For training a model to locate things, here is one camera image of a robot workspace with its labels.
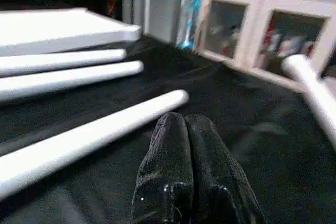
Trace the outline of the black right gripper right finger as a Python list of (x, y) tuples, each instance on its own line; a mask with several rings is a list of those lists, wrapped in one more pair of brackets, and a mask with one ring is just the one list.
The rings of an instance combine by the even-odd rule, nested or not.
[(222, 141), (215, 124), (188, 115), (194, 171), (192, 223), (265, 223), (244, 170)]

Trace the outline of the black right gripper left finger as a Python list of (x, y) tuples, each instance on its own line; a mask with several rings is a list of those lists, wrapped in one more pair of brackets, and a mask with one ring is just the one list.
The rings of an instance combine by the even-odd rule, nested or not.
[(189, 223), (194, 179), (188, 130), (182, 115), (161, 116), (137, 174), (131, 223)]

